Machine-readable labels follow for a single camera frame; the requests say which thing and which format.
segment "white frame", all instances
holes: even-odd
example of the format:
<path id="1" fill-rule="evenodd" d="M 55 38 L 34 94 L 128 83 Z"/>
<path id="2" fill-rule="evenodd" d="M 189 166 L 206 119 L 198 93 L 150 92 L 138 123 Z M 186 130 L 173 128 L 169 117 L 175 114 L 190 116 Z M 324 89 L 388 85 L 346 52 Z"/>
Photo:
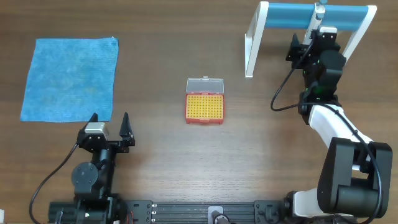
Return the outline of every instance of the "white frame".
<path id="1" fill-rule="evenodd" d="M 253 15 L 250 22 L 250 26 L 246 34 L 244 35 L 244 76 L 246 78 L 253 77 L 254 66 L 256 65 L 257 54 L 259 52 L 262 33 L 264 31 L 267 19 L 269 3 L 267 1 L 261 1 Z M 347 60 L 351 57 L 359 41 L 362 39 L 366 30 L 376 14 L 376 6 L 368 6 L 368 13 L 363 19 L 358 30 L 353 32 L 346 48 L 343 51 L 343 56 Z"/>

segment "black cable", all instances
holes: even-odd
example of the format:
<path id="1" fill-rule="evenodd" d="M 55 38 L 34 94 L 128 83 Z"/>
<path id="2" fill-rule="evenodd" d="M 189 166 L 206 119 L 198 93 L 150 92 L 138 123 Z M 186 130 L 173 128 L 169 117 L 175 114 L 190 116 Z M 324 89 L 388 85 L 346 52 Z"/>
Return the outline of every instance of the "black cable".
<path id="1" fill-rule="evenodd" d="M 365 141 L 361 138 L 361 136 L 359 136 L 358 130 L 355 130 L 351 126 L 351 124 L 347 121 L 347 119 L 345 119 L 345 117 L 338 112 L 338 110 L 336 110 L 336 109 L 332 108 L 330 105 L 327 105 L 327 104 L 324 104 L 324 103 L 297 103 L 297 104 L 294 104 L 294 105 L 285 106 L 283 108 L 274 108 L 274 101 L 275 101 L 277 95 L 282 90 L 282 88 L 284 87 L 285 83 L 290 78 L 290 76 L 293 74 L 294 70 L 302 63 L 302 61 L 304 60 L 305 56 L 307 56 L 307 54 L 308 54 L 309 50 L 311 49 L 312 45 L 313 45 L 313 41 L 308 46 L 307 50 L 304 52 L 304 54 L 300 58 L 300 60 L 293 66 L 293 68 L 291 69 L 289 74 L 286 76 L 285 80 L 280 85 L 279 89 L 275 92 L 275 95 L 274 95 L 274 97 L 271 100 L 271 110 L 273 110 L 273 111 L 283 111 L 283 110 L 295 108 L 297 106 L 304 106 L 304 105 L 315 106 L 315 105 L 318 105 L 318 106 L 323 106 L 325 108 L 328 108 L 329 110 L 334 112 L 334 114 L 336 114 L 344 122 L 344 124 L 348 127 L 348 129 L 353 133 L 353 136 L 355 136 L 360 141 L 360 143 L 364 146 L 367 154 L 371 158 L 371 162 L 372 162 L 373 167 L 374 167 L 374 172 L 376 173 L 376 177 L 377 177 L 377 187 L 379 189 L 377 191 L 377 202 L 376 202 L 376 207 L 374 209 L 373 215 L 371 217 L 369 217 L 367 220 L 363 221 L 362 223 L 359 223 L 359 224 L 368 224 L 368 223 L 371 223 L 375 219 L 375 217 L 378 215 L 378 213 L 380 211 L 380 208 L 381 208 L 381 203 L 382 203 L 381 176 L 380 176 L 379 166 L 378 166 L 378 164 L 376 162 L 376 158 L 373 156 L 372 151 L 370 150 L 368 145 L 365 143 Z M 355 223 L 347 220 L 345 217 L 342 217 L 341 215 L 338 215 L 338 214 L 334 214 L 333 217 L 334 218 L 338 217 L 338 218 L 344 220 L 345 222 L 347 222 L 349 224 L 355 224 Z"/>
<path id="2" fill-rule="evenodd" d="M 72 149 L 70 150 L 69 154 L 67 155 L 67 157 L 62 161 L 62 163 L 53 171 L 51 172 L 50 175 L 48 175 L 43 181 L 42 183 L 39 185 L 39 187 L 36 189 L 35 193 L 33 194 L 32 200 L 30 200 L 30 204 L 29 204 L 29 216 L 30 219 L 35 223 L 35 224 L 40 224 L 39 221 L 37 221 L 35 219 L 35 217 L 33 216 L 33 212 L 32 212 L 32 207 L 33 207 L 33 202 L 35 201 L 35 198 L 39 192 L 39 190 L 43 187 L 43 185 L 46 183 L 46 181 L 49 180 L 49 178 L 51 176 L 53 176 L 59 169 L 61 169 L 61 167 L 63 165 L 65 165 L 65 163 L 68 161 L 69 157 L 72 155 L 72 153 L 75 151 L 77 147 L 77 143 L 72 147 Z"/>

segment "blue towel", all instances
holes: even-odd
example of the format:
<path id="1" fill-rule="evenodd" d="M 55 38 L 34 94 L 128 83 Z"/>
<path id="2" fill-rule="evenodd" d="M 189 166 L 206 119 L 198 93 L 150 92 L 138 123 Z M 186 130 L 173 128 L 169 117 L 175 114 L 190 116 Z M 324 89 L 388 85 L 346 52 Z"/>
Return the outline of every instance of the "blue towel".
<path id="1" fill-rule="evenodd" d="M 118 52 L 113 37 L 37 39 L 21 121 L 109 121 Z"/>

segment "brown table surface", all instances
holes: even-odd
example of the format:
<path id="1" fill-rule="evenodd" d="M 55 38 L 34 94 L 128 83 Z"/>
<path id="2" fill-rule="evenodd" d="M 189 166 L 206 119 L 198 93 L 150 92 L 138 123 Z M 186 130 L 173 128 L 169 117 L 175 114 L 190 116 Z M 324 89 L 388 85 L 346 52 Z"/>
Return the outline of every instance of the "brown table surface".
<path id="1" fill-rule="evenodd" d="M 377 4 L 337 94 L 357 128 L 396 151 L 398 1 L 332 2 Z M 124 198 L 252 202 L 316 187 L 327 147 L 296 109 L 269 109 L 290 69 L 285 56 L 292 35 L 298 32 L 302 38 L 304 31 L 266 29 L 254 78 L 245 79 L 244 34 L 257 5 L 231 0 L 0 1 L 0 208 L 6 221 L 30 222 L 34 190 L 68 154 L 84 125 L 19 121 L 37 38 L 119 39 L 113 117 L 107 125 L 117 139 L 127 111 L 137 141 L 116 160 L 113 191 Z M 349 35 L 339 35 L 342 47 Z M 224 78 L 222 125 L 185 123 L 187 78 L 204 75 Z M 295 72 L 276 105 L 296 103 L 302 90 L 302 77 Z M 77 149 L 44 185 L 34 204 L 36 219 L 46 221 L 50 201 L 73 198 L 72 169 L 90 155 Z M 375 223 L 398 223 L 397 158 L 388 211 Z"/>

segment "open lid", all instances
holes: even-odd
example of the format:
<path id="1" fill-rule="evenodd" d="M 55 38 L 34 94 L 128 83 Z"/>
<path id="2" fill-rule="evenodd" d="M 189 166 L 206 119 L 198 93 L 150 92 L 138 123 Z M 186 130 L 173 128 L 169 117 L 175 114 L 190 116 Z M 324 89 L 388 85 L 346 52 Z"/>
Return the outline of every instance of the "open lid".
<path id="1" fill-rule="evenodd" d="M 188 78 L 187 93 L 224 93 L 222 78 Z"/>

